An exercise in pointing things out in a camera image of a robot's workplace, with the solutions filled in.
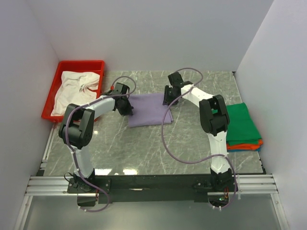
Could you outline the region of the lavender t shirt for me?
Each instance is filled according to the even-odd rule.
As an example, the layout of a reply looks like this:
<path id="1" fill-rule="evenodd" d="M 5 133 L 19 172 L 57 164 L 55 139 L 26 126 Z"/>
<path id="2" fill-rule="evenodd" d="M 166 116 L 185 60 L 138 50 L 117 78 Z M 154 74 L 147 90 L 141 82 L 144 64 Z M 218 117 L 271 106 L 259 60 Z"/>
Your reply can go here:
<path id="1" fill-rule="evenodd" d="M 131 95 L 129 102 L 133 107 L 133 115 L 128 117 L 128 126 L 133 128 L 161 125 L 166 111 L 165 124 L 171 124 L 173 117 L 167 105 L 163 105 L 163 99 L 163 93 Z"/>

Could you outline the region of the green t shirt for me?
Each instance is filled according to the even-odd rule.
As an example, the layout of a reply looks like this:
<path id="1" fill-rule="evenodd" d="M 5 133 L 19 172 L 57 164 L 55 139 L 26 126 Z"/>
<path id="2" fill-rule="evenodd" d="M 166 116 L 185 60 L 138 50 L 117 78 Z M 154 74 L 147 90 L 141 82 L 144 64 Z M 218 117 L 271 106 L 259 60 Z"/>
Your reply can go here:
<path id="1" fill-rule="evenodd" d="M 254 124 L 245 103 L 226 106 L 230 123 L 226 136 L 229 147 L 237 145 L 260 145 L 261 135 Z"/>

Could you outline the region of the orange t shirt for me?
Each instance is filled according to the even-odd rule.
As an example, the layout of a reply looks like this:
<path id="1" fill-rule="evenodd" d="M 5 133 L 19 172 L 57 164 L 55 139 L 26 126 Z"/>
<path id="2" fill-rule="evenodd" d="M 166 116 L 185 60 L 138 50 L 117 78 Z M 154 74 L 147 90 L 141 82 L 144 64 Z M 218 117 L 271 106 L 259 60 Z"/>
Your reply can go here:
<path id="1" fill-rule="evenodd" d="M 228 151 L 248 151 L 248 150 L 259 150 L 263 145 L 263 141 L 260 139 L 256 144 L 251 143 L 242 143 L 236 145 L 229 145 L 227 144 Z"/>

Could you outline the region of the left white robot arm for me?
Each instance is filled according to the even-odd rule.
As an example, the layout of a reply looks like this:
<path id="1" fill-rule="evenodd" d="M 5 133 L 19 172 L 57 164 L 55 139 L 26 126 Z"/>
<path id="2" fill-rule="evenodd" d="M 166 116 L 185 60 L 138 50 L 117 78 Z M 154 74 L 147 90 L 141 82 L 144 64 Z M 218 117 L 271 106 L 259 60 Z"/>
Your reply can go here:
<path id="1" fill-rule="evenodd" d="M 115 83 L 111 89 L 96 100 L 85 105 L 69 104 L 59 128 L 59 137 L 70 150 L 74 173 L 71 187 L 89 193 L 96 186 L 95 171 L 88 153 L 94 121 L 110 111 L 118 111 L 121 116 L 132 115 L 129 102 L 130 88 L 123 83 Z"/>

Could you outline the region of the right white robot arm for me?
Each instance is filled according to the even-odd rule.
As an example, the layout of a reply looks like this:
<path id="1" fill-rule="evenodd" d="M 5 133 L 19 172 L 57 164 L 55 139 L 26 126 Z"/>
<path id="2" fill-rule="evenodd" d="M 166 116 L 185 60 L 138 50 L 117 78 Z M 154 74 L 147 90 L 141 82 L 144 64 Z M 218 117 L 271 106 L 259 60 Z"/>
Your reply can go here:
<path id="1" fill-rule="evenodd" d="M 161 138 L 167 153 L 178 162 L 196 164 L 211 159 L 210 186 L 215 191 L 222 191 L 236 181 L 233 178 L 234 168 L 227 157 L 226 136 L 230 124 L 229 114 L 221 95 L 208 94 L 190 81 L 183 81 L 180 73 L 168 75 L 170 86 L 165 86 L 163 105 L 168 107 L 177 104 L 183 98 L 199 108 L 200 124 L 209 138 L 211 155 L 198 161 L 183 161 L 175 157 L 168 149 L 164 140 L 164 121 L 162 118 Z"/>

